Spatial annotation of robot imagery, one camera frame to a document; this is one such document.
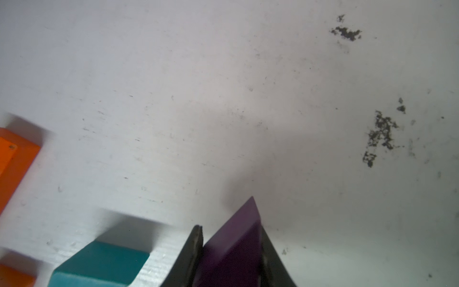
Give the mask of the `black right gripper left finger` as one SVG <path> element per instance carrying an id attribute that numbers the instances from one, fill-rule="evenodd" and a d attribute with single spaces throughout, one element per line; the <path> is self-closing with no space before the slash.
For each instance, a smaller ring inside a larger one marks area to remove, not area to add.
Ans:
<path id="1" fill-rule="evenodd" d="M 203 227 L 192 228 L 174 265 L 161 287 L 192 287 L 197 268 L 203 255 Z"/>

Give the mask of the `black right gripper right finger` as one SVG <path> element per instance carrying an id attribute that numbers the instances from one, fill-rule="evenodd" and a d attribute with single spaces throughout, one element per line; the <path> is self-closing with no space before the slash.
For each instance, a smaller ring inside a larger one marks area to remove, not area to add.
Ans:
<path id="1" fill-rule="evenodd" d="M 264 227 L 262 227 L 261 233 L 261 247 L 261 286 L 297 287 L 282 263 Z"/>

